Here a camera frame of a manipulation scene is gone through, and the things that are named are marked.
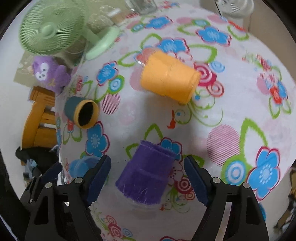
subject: fan base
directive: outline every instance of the fan base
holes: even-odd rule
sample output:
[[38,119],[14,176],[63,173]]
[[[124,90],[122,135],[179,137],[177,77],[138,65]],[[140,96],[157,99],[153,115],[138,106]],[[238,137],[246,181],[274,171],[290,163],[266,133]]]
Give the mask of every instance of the fan base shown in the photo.
[[99,32],[97,36],[100,40],[87,51],[86,59],[91,60],[104,53],[107,49],[109,49],[111,44],[113,44],[119,33],[120,29],[116,26],[106,28]]

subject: fan grille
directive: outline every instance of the fan grille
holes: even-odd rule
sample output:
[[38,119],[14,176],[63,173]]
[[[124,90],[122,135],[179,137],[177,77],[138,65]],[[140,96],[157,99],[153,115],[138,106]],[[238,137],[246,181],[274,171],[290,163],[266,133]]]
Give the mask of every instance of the fan grille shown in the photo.
[[20,27],[23,48],[37,55],[51,55],[71,46],[85,28],[82,0],[41,0]]

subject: floral tablecloth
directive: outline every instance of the floral tablecloth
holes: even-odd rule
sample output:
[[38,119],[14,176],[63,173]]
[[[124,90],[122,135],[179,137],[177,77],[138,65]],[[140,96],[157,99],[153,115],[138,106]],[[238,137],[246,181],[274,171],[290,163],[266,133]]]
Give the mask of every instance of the floral tablecloth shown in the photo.
[[[202,73],[187,105],[138,84],[142,69],[134,57],[151,46]],[[108,179],[91,207],[104,240],[190,240],[205,207],[195,198],[184,158],[193,155],[226,183],[248,182],[258,201],[268,198],[296,157],[295,93],[279,59],[225,18],[186,4],[134,16],[111,49],[83,61],[56,97],[64,173],[70,182],[74,160],[111,157]],[[100,105],[93,128],[81,130],[67,119],[63,109],[70,96]],[[133,203],[115,186],[140,140],[177,155],[162,201],[153,207]]]

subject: purple cup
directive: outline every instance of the purple cup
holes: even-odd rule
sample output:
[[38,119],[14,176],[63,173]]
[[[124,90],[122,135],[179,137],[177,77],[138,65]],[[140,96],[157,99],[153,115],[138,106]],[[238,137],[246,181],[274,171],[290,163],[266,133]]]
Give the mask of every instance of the purple cup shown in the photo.
[[127,163],[117,188],[124,196],[148,205],[160,203],[176,154],[148,141],[141,141]]

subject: white fan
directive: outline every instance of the white fan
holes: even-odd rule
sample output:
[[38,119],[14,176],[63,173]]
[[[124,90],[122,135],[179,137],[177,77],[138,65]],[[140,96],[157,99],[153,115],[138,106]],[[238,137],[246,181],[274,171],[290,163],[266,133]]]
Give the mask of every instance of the white fan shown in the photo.
[[221,15],[234,19],[250,16],[254,11],[253,0],[216,0]]

